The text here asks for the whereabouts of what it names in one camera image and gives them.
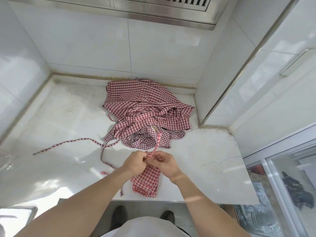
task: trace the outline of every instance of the person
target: person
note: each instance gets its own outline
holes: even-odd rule
[[[142,173],[148,164],[158,167],[179,187],[200,237],[250,236],[192,183],[171,154],[155,151],[143,161],[146,156],[143,151],[132,152],[120,168],[49,209],[27,224],[15,237],[89,237],[117,191],[133,176]],[[118,216],[124,217],[123,208],[117,208],[116,212],[121,212]],[[139,217],[125,223],[114,216],[111,223],[113,230],[103,236],[188,236],[172,224],[174,220],[168,221],[170,216],[170,212],[167,212],[164,219]]]

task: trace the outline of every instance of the floor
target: floor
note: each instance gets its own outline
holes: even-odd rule
[[[143,216],[159,218],[164,211],[172,211],[175,216],[175,225],[186,231],[191,237],[198,237],[185,203],[167,203],[162,201],[111,201],[90,237],[99,237],[109,231],[112,213],[119,205],[126,207],[129,220]]]
[[[104,177],[112,169],[100,161],[101,148],[91,141],[66,143],[33,155],[61,141],[89,137],[101,142],[113,122],[101,108],[106,99],[105,80],[76,77],[53,78],[34,100],[22,119],[0,146],[15,160],[0,173],[2,205],[37,206],[37,216]],[[182,102],[194,104],[190,89],[170,88]],[[216,203],[256,204],[253,189],[236,141],[222,129],[198,129],[197,114],[192,129],[180,140],[171,140],[171,153],[179,167],[197,187]],[[118,143],[106,148],[103,159],[116,167],[134,149]],[[124,195],[113,200],[184,202],[179,189],[160,175],[156,198],[134,193],[130,181]]]

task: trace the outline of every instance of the white countertop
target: white countertop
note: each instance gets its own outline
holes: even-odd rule
[[[74,80],[87,82],[80,78],[70,79],[75,83]],[[89,140],[65,143],[32,155],[53,144],[82,137],[102,143],[101,138],[114,125],[101,108],[106,98],[105,85],[103,80],[101,86],[49,81],[1,146],[2,150],[17,157],[12,168],[0,173],[1,188],[6,190],[0,193],[1,203],[40,204],[50,208],[59,198],[68,198],[103,178],[101,171],[112,171],[100,161],[100,146]],[[193,95],[175,96],[194,105]],[[159,149],[174,155],[182,171],[214,202],[257,203],[234,137],[221,129],[197,129],[195,111],[190,122],[193,130],[189,130],[183,139],[172,140],[170,149]],[[118,143],[105,149],[104,160],[119,167],[131,151],[135,149]],[[123,191],[122,197],[118,192],[114,199],[184,201],[179,189],[162,174],[156,198],[134,193],[130,181],[123,186]]]

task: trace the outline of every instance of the tiled floor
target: tiled floor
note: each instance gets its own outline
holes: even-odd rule
[[[112,201],[90,237],[99,237],[109,231],[113,210],[119,205],[124,205],[127,208],[129,220],[142,216],[159,218],[164,211],[170,210],[175,215],[176,226],[185,230],[191,237],[198,237],[185,203],[168,203],[163,201]]]

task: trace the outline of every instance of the hand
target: hand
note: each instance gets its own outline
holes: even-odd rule
[[[124,161],[123,168],[126,168],[131,172],[132,177],[139,175],[144,171],[147,164],[143,161],[143,158],[146,157],[147,154],[144,151],[134,151],[130,154],[130,156]]]
[[[169,153],[155,151],[153,156],[146,159],[146,162],[154,167],[158,167],[161,173],[168,177],[172,183],[181,176],[184,176],[184,173],[180,170],[173,155]]]

